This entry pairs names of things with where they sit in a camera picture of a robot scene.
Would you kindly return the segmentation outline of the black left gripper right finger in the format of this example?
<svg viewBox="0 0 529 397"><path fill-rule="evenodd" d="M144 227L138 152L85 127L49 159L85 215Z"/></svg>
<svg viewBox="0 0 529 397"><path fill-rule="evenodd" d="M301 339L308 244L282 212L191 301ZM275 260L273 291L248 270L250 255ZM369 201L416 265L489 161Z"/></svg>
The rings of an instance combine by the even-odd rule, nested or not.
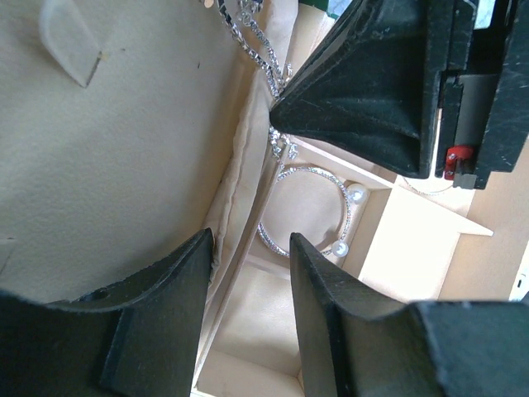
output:
<svg viewBox="0 0 529 397"><path fill-rule="evenodd" d="M308 396L525 396L528 306L415 301L372 289L290 237L290 275Z"/></svg>

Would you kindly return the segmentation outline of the green jewelry box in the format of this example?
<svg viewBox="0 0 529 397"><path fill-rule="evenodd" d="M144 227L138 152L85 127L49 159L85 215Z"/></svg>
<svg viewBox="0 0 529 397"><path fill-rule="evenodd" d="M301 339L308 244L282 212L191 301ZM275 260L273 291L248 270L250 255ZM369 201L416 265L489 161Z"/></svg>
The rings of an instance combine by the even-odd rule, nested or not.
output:
<svg viewBox="0 0 529 397"><path fill-rule="evenodd" d="M204 229L212 264L187 396L308 396L290 237L372 289L415 301L513 301L443 288L466 266L508 268L493 232L399 181L435 176L451 17L442 1L431 170L408 178L269 120L354 1L4 1L1 293L73 301L164 259ZM516 183L485 213L526 221ZM513 302L528 302L525 299Z"/></svg>

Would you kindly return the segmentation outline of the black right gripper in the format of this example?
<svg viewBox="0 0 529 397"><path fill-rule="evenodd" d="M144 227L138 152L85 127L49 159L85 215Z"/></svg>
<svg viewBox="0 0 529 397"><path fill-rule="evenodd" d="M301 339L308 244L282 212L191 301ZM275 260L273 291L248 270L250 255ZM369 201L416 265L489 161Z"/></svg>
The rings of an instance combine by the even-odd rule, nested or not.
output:
<svg viewBox="0 0 529 397"><path fill-rule="evenodd" d="M478 29L478 1L451 17L435 176L485 189L514 170L528 136L528 3L496 1ZM431 170L442 1L354 1L293 76L269 120L387 170Z"/></svg>

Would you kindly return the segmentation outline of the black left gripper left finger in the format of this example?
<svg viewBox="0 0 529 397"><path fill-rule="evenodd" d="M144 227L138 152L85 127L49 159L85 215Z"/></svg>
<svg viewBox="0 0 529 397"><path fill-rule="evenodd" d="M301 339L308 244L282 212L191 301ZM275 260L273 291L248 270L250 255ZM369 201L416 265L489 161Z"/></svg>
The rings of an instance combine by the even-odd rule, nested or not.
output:
<svg viewBox="0 0 529 397"><path fill-rule="evenodd" d="M187 396L210 280L213 235L73 301L1 293L4 396Z"/></svg>

